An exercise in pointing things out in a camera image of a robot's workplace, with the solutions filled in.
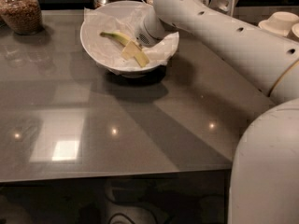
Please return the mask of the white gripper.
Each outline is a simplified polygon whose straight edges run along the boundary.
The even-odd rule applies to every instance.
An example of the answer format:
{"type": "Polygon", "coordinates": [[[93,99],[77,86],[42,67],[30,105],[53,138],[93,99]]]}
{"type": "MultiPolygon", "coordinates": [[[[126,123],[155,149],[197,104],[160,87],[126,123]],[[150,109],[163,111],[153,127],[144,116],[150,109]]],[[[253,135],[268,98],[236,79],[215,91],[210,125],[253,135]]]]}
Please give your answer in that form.
{"type": "MultiPolygon", "coordinates": [[[[163,22],[157,17],[153,8],[150,8],[139,24],[135,27],[135,38],[144,47],[152,47],[158,44],[166,36],[163,22]]],[[[125,60],[134,58],[141,48],[130,40],[121,52],[125,60]]]]}

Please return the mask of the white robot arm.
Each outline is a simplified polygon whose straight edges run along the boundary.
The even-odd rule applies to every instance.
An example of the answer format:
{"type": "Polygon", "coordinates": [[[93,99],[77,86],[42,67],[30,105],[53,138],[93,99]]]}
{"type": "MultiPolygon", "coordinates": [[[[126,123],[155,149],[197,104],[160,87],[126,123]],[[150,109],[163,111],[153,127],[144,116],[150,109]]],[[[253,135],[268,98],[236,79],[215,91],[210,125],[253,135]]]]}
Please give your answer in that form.
{"type": "Polygon", "coordinates": [[[153,0],[135,37],[152,47],[175,28],[276,102],[250,124],[235,151],[228,224],[299,224],[299,45],[200,0],[153,0]]]}

